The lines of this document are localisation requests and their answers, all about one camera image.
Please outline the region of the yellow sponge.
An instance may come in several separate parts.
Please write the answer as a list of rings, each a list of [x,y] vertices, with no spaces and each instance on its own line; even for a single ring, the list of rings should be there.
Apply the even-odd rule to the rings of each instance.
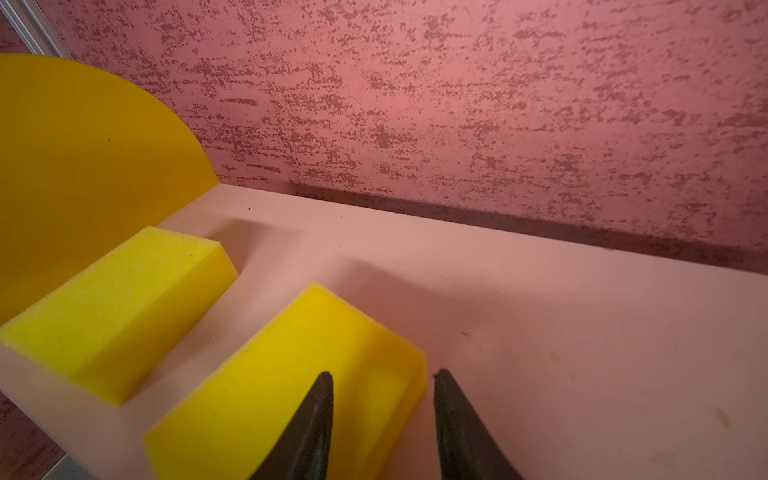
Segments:
[[[155,476],[248,478],[325,372],[334,387],[328,475],[376,478],[426,390],[426,356],[318,284],[144,436]]]
[[[1,342],[120,406],[237,277],[220,242],[146,227],[8,321]]]

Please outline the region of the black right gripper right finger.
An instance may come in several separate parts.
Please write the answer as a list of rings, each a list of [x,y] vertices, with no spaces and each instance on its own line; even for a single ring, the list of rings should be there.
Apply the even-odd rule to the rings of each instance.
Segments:
[[[523,479],[447,369],[434,375],[433,404],[442,479]]]

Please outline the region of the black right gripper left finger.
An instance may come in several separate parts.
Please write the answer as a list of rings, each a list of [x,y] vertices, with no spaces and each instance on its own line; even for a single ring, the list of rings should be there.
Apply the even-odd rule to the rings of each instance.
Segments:
[[[325,480],[333,419],[334,382],[332,375],[324,371],[250,479]]]

